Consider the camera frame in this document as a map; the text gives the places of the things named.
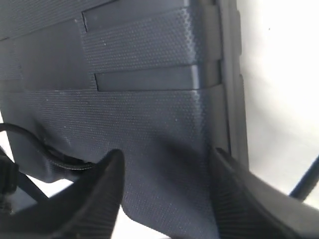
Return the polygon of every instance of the white surface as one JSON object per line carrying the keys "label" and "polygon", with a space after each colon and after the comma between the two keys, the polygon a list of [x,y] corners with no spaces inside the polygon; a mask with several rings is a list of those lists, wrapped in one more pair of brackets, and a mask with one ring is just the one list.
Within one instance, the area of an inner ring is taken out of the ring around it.
{"label": "white surface", "polygon": [[[238,0],[250,166],[289,193],[319,154],[319,1]],[[1,145],[8,149],[5,133]],[[37,183],[47,195],[68,185]],[[319,188],[307,203],[319,208]],[[120,211],[113,239],[160,239]]]}

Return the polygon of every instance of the white background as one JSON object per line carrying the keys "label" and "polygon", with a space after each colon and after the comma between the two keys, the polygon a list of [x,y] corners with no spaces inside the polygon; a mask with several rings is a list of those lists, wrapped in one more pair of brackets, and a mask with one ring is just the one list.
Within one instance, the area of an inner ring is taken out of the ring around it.
{"label": "white background", "polygon": [[[238,0],[250,166],[289,193],[319,154],[319,0]],[[1,145],[9,152],[6,134]],[[53,195],[69,185],[37,182]],[[319,187],[307,203],[319,208]],[[113,239],[163,235],[120,212]]]}

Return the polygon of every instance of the black cord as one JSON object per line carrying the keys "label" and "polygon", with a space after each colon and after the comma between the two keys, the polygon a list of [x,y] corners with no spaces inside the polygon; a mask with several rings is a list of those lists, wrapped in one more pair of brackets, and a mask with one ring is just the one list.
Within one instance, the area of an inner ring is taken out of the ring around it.
{"label": "black cord", "polygon": [[304,201],[319,181],[319,156],[314,161],[312,166],[305,173],[300,182],[296,185],[290,194],[290,197]]}
{"label": "black cord", "polygon": [[86,170],[94,166],[94,163],[87,162],[79,164],[63,162],[62,159],[52,154],[48,150],[47,146],[42,143],[33,133],[17,125],[10,123],[0,123],[0,132],[2,131],[10,131],[23,135],[32,143],[32,145],[37,149],[38,152],[40,152],[47,160],[58,167],[70,170]]}

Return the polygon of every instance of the black cable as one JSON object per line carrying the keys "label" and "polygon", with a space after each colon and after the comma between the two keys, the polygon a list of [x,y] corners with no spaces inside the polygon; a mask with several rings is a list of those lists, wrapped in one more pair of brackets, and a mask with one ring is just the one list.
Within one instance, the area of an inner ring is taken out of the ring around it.
{"label": "black cable", "polygon": [[62,159],[52,154],[46,147],[44,143],[42,143],[33,133],[30,131],[21,128],[17,125],[10,123],[0,123],[0,132],[2,131],[10,131],[23,135],[26,137],[31,144],[40,152],[47,160],[49,160],[52,164],[59,166],[64,169],[70,170],[86,170],[90,169],[94,166],[94,163],[83,162],[79,164],[72,164],[63,162]]}
{"label": "black cable", "polygon": [[319,181],[319,156],[305,173],[300,182],[296,185],[290,194],[290,197],[304,201]]}

